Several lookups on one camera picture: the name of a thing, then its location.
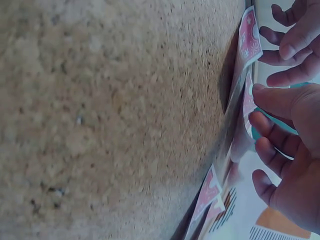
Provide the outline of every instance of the knuckle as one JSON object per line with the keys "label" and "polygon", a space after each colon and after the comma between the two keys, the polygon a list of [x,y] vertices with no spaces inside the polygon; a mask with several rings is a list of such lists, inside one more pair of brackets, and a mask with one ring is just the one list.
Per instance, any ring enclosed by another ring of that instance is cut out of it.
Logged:
{"label": "knuckle", "polygon": [[309,46],[309,44],[312,42],[312,38],[310,34],[305,34],[302,32],[297,32],[295,35],[296,39],[299,43],[303,45],[303,48]]}

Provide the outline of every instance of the fingernail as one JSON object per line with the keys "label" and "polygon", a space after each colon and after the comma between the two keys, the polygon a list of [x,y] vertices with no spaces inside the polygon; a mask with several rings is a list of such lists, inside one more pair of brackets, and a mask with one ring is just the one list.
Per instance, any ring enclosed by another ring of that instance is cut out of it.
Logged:
{"label": "fingernail", "polygon": [[280,47],[279,52],[283,60],[288,60],[296,54],[295,48],[290,44],[284,45],[284,47]]}
{"label": "fingernail", "polygon": [[253,84],[253,87],[252,87],[252,90],[253,91],[259,91],[259,90],[262,90],[262,89],[265,89],[266,87],[263,86],[262,84],[260,83],[255,83]]}
{"label": "fingernail", "polygon": [[278,5],[276,4],[271,5],[271,11],[273,14],[277,13],[279,9],[282,11],[281,7],[279,7]]}

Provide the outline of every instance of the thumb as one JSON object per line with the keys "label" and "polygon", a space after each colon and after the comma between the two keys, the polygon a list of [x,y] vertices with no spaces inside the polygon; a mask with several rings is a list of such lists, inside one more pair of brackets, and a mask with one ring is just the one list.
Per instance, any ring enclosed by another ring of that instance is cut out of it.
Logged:
{"label": "thumb", "polygon": [[307,9],[304,16],[283,37],[279,53],[284,60],[308,47],[320,35],[320,4]]}
{"label": "thumb", "polygon": [[312,156],[320,158],[320,85],[282,89],[255,84],[252,93],[255,104],[262,110],[292,120]]}
{"label": "thumb", "polygon": [[292,120],[292,108],[301,94],[301,88],[267,88],[254,84],[254,103],[267,113]]}

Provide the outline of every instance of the card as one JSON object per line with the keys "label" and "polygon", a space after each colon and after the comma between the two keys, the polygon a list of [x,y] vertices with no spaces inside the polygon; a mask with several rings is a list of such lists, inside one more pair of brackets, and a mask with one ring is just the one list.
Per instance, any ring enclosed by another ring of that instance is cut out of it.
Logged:
{"label": "card", "polygon": [[263,55],[255,7],[247,8],[242,16],[239,28],[238,48],[230,90],[230,97],[241,73]]}
{"label": "card", "polygon": [[192,218],[190,220],[187,235],[192,224],[201,216],[204,210],[221,192],[222,188],[218,182],[215,167],[212,164],[202,184],[200,194],[196,202]]}

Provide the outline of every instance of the playing card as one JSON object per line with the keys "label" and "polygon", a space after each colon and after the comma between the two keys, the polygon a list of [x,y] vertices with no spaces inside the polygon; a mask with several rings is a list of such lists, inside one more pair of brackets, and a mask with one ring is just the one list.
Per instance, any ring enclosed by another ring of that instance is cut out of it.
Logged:
{"label": "playing card", "polygon": [[245,77],[245,88],[243,95],[243,117],[248,119],[248,115],[256,109],[256,104],[254,102],[254,97],[252,94],[253,82],[250,71],[246,74]]}
{"label": "playing card", "polygon": [[212,164],[202,184],[201,191],[196,202],[192,218],[190,220],[187,234],[191,225],[198,219],[198,217],[221,192],[222,189],[217,179],[215,167]]}
{"label": "playing card", "polygon": [[252,136],[248,134],[248,130],[244,122],[244,112],[240,111],[231,144],[231,160],[234,163],[238,163],[241,157],[246,153],[246,151],[249,150],[252,144],[254,144],[254,140]]}
{"label": "playing card", "polygon": [[230,97],[241,77],[241,73],[262,55],[263,50],[260,43],[255,7],[251,6],[245,10],[241,19]]}
{"label": "playing card", "polygon": [[211,221],[212,219],[215,219],[225,209],[226,208],[225,208],[224,202],[222,201],[221,195],[218,195],[211,203],[211,206],[206,215],[205,221]]}

